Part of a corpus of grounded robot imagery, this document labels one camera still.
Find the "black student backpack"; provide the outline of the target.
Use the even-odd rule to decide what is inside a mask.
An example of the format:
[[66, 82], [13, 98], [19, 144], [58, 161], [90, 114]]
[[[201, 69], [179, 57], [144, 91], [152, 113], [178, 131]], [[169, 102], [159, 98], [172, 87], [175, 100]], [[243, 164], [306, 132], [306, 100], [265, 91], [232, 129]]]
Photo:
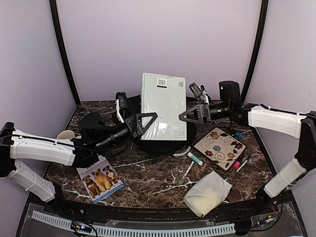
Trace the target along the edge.
[[129, 97], [135, 113], [157, 113], [157, 119], [144, 135], [132, 141], [141, 150], [152, 154], [174, 154], [184, 146], [190, 146], [197, 134], [194, 123], [179, 120], [179, 106], [173, 105], [173, 96], [150, 105], [141, 95]]

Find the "pale green hardcover book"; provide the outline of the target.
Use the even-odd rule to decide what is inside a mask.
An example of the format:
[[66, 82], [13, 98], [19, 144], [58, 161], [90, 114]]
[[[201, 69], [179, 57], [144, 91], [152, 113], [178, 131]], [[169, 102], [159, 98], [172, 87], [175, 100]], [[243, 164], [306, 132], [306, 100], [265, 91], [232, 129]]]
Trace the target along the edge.
[[156, 113], [157, 118], [142, 135], [142, 140], [186, 141], [187, 124], [179, 120], [186, 109], [185, 78], [143, 73], [141, 113]]

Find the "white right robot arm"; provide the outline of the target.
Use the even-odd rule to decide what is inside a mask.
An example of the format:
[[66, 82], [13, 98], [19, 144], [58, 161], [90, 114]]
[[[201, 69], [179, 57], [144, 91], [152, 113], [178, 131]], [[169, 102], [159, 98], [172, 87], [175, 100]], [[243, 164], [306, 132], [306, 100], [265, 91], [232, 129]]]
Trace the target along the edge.
[[271, 198], [299, 180], [316, 167], [316, 113], [307, 114], [285, 112], [264, 105], [240, 104], [231, 102], [217, 104], [198, 104], [181, 113], [182, 121], [203, 124], [217, 119], [229, 118], [231, 121], [253, 128], [264, 128], [292, 136], [299, 140], [294, 158], [273, 177], [258, 193], [252, 210], [263, 214], [271, 206]]

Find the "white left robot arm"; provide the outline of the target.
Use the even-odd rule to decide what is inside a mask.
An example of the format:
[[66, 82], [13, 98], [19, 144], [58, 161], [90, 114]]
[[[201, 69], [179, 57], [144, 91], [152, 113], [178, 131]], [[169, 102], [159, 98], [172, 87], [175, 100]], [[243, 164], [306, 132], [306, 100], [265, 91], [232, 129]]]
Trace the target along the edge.
[[23, 159], [42, 160], [75, 168], [88, 168], [98, 156], [117, 149], [131, 138], [142, 136], [157, 119], [156, 113], [133, 114], [116, 126], [103, 123], [99, 113], [89, 113], [79, 122], [80, 138], [52, 139], [24, 133], [7, 122], [0, 130], [0, 175], [50, 203], [59, 215], [70, 205], [59, 185], [43, 179], [23, 163]]

